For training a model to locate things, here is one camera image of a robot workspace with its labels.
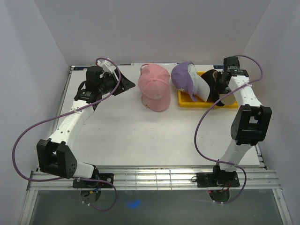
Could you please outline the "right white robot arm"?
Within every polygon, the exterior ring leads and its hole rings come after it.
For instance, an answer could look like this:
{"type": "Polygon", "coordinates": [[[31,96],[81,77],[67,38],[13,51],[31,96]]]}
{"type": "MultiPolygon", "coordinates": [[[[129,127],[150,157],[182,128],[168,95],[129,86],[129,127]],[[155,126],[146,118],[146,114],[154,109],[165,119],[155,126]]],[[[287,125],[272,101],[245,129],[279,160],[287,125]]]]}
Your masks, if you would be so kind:
{"type": "Polygon", "coordinates": [[[240,68],[237,56],[224,58],[223,71],[218,72],[213,88],[213,101],[229,105],[233,94],[239,109],[230,128],[231,142],[213,168],[212,182],[223,186],[237,182],[237,166],[246,152],[266,137],[272,110],[255,96],[248,72],[240,68]]]}

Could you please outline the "black baseball cap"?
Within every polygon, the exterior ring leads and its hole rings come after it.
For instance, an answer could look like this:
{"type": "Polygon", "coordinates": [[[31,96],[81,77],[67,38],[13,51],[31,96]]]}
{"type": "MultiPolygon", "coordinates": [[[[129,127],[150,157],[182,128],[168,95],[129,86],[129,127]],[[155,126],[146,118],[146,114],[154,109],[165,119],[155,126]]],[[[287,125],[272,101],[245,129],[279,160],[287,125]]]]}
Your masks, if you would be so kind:
{"type": "Polygon", "coordinates": [[[223,94],[226,89],[226,83],[222,80],[222,73],[211,69],[204,74],[201,78],[209,85],[210,100],[215,103],[219,100],[220,94],[223,94]]]}

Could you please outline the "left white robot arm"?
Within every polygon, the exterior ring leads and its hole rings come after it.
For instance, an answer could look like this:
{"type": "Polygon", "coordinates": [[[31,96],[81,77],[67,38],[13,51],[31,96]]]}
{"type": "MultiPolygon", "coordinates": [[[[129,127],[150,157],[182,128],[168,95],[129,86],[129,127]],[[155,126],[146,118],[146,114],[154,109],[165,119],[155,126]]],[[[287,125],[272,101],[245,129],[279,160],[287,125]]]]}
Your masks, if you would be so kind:
{"type": "Polygon", "coordinates": [[[86,79],[77,89],[70,114],[47,140],[41,139],[37,143],[40,171],[66,179],[83,178],[88,187],[95,187],[99,183],[95,166],[79,162],[71,151],[72,146],[103,95],[112,93],[116,96],[133,87],[135,84],[116,69],[112,71],[103,66],[88,67],[86,79]]]}

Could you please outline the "pink baseball cap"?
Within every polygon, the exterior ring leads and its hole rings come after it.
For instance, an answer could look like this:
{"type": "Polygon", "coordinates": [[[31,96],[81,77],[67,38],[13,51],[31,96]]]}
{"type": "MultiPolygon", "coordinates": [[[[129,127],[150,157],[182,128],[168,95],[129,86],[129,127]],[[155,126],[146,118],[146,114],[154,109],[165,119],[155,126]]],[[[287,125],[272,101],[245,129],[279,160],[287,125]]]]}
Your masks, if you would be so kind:
{"type": "Polygon", "coordinates": [[[170,74],[158,64],[143,64],[140,67],[138,88],[151,110],[165,111],[171,102],[170,74]]]}

